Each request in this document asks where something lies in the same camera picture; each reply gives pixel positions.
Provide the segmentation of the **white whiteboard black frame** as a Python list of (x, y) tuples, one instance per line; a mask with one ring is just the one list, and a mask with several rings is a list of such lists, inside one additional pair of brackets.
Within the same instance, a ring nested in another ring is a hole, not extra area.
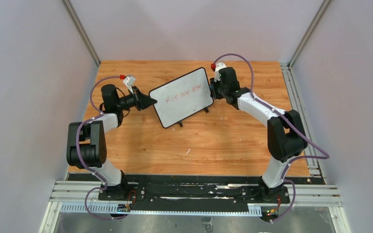
[(214, 103), (204, 67), (195, 69), (149, 92), (163, 128), (178, 124)]

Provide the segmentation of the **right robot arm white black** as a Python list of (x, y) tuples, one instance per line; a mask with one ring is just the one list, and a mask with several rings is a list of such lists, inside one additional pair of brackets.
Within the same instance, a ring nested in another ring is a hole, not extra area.
[(215, 76), (210, 79), (211, 97), (225, 99), (237, 110), (244, 111), (267, 129), (267, 144), (271, 155), (258, 189), (270, 196), (280, 191), (292, 162), (300, 158), (307, 147), (304, 127), (296, 110), (285, 111), (259, 98), (247, 87), (240, 87), (236, 71), (224, 63), (212, 64)]

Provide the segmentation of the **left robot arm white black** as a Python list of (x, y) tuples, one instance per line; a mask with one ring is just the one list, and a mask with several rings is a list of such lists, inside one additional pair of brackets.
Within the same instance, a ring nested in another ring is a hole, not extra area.
[(157, 103), (157, 100), (143, 94), (137, 87), (125, 96), (120, 97), (118, 88), (107, 84), (101, 88), (102, 107), (98, 116), (68, 126), (66, 159), (69, 166), (86, 169), (97, 177), (101, 189), (114, 193), (129, 192), (125, 174), (107, 160), (105, 134), (122, 125), (124, 111), (136, 108), (145, 110)]

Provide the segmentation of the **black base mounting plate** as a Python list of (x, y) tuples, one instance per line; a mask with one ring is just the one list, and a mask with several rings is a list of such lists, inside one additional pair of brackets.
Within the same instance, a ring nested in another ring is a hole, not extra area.
[(163, 212), (248, 211), (248, 204), (266, 204), (276, 208), (290, 203), (283, 185), (275, 194), (265, 196), (258, 176), (126, 175), (129, 192), (104, 190), (98, 199), (128, 201), (133, 210)]

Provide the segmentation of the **left aluminium corner post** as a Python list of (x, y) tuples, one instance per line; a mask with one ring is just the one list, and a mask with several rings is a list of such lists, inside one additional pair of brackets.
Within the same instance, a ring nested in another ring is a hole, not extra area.
[(81, 23), (78, 14), (76, 13), (73, 4), (70, 0), (60, 0), (60, 2), (63, 4), (72, 24), (74, 25), (78, 35), (80, 36), (81, 40), (83, 41), (90, 57), (92, 58), (94, 64), (99, 67), (101, 65), (101, 60), (91, 43), (83, 24)]

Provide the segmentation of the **aluminium corner post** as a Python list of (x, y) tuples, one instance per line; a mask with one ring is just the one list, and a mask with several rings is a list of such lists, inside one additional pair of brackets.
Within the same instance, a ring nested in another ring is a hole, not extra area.
[(332, 0), (323, 0), (315, 13), (313, 19), (311, 20), (309, 26), (307, 27), (307, 30), (305, 31), (301, 41), (299, 42), (295, 52), (293, 53), (290, 61), (288, 62), (288, 68), (292, 69), (294, 65), (296, 64), (298, 58), (300, 57), (301, 53), (303, 52), (305, 46), (307, 45), (309, 39), (315, 32), (318, 24), (320, 23), (322, 17), (325, 15), (328, 7), (331, 5), (333, 1)]
[(60, 2), (63, 4), (72, 24), (74, 25), (78, 35), (80, 36), (81, 40), (83, 41), (90, 57), (92, 58), (94, 64), (99, 67), (101, 65), (101, 60), (91, 43), (83, 24), (81, 23), (78, 14), (76, 13), (73, 4), (70, 0), (60, 0)]

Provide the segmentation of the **right aluminium side rail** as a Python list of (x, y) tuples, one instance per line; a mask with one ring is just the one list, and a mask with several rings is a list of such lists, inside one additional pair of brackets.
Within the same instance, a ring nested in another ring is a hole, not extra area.
[[(298, 91), (298, 85), (295, 80), (294, 73), (292, 72), (292, 69), (289, 67), (288, 63), (280, 63), (280, 68), (284, 77), (291, 106), (300, 114), (301, 121), (305, 130), (305, 135), (308, 139), (318, 144), (315, 141), (314, 137), (311, 135), (310, 127), (308, 125), (308, 120), (306, 117), (306, 110), (301, 95)], [(306, 158), (306, 163), (310, 177), (319, 178), (323, 181), (324, 184), (327, 184), (325, 175), (322, 172), (320, 164), (321, 161), (316, 158)]]

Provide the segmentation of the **right aluminium corner post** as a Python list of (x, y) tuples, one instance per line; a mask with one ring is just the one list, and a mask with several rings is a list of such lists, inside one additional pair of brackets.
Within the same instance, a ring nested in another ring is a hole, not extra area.
[(305, 46), (307, 45), (309, 39), (315, 32), (318, 24), (320, 23), (322, 17), (325, 15), (328, 7), (331, 5), (333, 1), (332, 0), (323, 0), (315, 13), (313, 19), (311, 20), (309, 26), (307, 27), (307, 30), (305, 31), (301, 41), (299, 42), (295, 52), (293, 53), (290, 61), (288, 62), (288, 68), (292, 69), (294, 65), (296, 64), (298, 58), (300, 57), (301, 53), (303, 52)]

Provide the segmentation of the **aluminium frame rail front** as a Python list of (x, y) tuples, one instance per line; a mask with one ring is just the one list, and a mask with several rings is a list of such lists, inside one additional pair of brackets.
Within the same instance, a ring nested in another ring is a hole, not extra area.
[(56, 181), (41, 233), (295, 232), (349, 233), (334, 185), (292, 178), (263, 200), (257, 177), (132, 175), (123, 197), (73, 176)]

